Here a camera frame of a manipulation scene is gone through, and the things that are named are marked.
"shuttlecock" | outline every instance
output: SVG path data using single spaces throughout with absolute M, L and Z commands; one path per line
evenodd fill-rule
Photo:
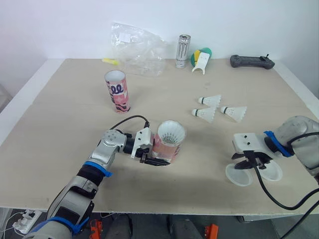
M 225 114 L 230 116 L 232 119 L 234 119 L 237 123 L 239 123 L 243 117 L 245 116 L 247 110 L 247 106 L 243 107 L 221 107 L 220 111 Z
M 191 114 L 196 117 L 200 117 L 207 122 L 213 123 L 214 116 L 215 116 L 216 107 L 210 107 L 206 109 L 193 109 Z
M 186 130 L 180 123 L 166 120 L 160 124 L 158 135 L 163 144 L 176 146 L 181 144 L 186 137 Z
M 200 104 L 207 105 L 209 107 L 219 107 L 221 95 L 211 96 L 211 97 L 200 97 L 198 102 Z

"tabletop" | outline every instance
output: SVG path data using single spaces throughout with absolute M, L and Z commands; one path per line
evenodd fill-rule
M 234 133 L 274 130 L 291 116 L 317 120 L 275 69 L 232 68 L 227 59 L 210 60 L 206 74 L 191 66 L 174 67 L 167 60 L 164 73 L 150 78 L 127 74 L 131 110 L 118 114 L 104 81 L 116 66 L 93 59 L 67 59 L 19 119 L 0 147 L 0 207 L 46 210 L 60 190 L 76 175 L 103 132 L 122 119 L 143 115 L 153 132 L 164 120 L 176 120 L 187 131 L 176 161 L 154 167 L 116 154 L 94 198 L 95 211 L 275 215 L 304 213 L 313 196 L 298 210 L 287 212 L 253 184 L 238 187 L 225 175 L 232 163 Z M 197 99 L 222 95 L 221 105 L 247 106 L 241 123 L 216 112 L 212 124 L 191 115 L 202 109 Z M 134 133 L 144 126 L 133 119 L 119 127 Z M 283 204 L 294 205 L 318 187 L 293 156 L 276 160 L 283 170 L 278 182 L 266 187 Z

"yellow object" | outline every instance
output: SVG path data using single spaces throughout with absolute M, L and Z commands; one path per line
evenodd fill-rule
M 102 61 L 104 63 L 110 63 L 112 65 L 118 65 L 119 64 L 119 62 L 117 60 L 110 59 L 110 58 L 103 58 Z
M 200 55 L 200 50 L 196 50 L 196 51 L 194 52 L 195 65 L 196 65 L 196 62 L 198 61 L 199 55 Z

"black remote controller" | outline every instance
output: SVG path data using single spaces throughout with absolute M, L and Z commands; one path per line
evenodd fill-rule
M 232 67 L 258 66 L 258 67 L 264 67 L 265 69 L 269 70 L 274 67 L 275 63 L 268 58 L 268 55 L 269 54 L 267 54 L 267 56 L 261 56 L 261 57 L 232 55 L 230 57 L 230 64 Z

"blue strap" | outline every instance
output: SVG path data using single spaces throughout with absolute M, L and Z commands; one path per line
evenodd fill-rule
M 285 156 L 285 157 L 291 157 L 292 155 L 284 149 L 284 147 L 279 143 L 279 141 L 276 139 L 275 134 L 272 131 L 265 131 L 264 132 L 274 143 L 274 145 L 279 149 L 279 151 Z
M 87 219 L 85 219 L 81 224 L 78 224 L 78 225 L 74 225 L 69 220 L 66 220 L 65 218 L 62 218 L 62 217 L 53 217 L 47 221 L 55 221 L 55 222 L 63 223 L 72 230 L 73 234 L 78 234 L 81 231 L 81 228 L 89 221 L 89 217 L 87 217 Z
M 106 171 L 105 168 L 103 168 L 102 166 L 100 166 L 99 164 L 97 163 L 94 163 L 94 162 L 90 162 L 90 161 L 86 161 L 84 163 L 84 165 L 90 165 L 90 166 L 93 166 L 93 167 L 96 167 L 97 169 L 99 169 L 102 173 L 104 173 L 105 177 L 111 177 L 113 175 L 113 173 L 109 172 L 109 171 Z

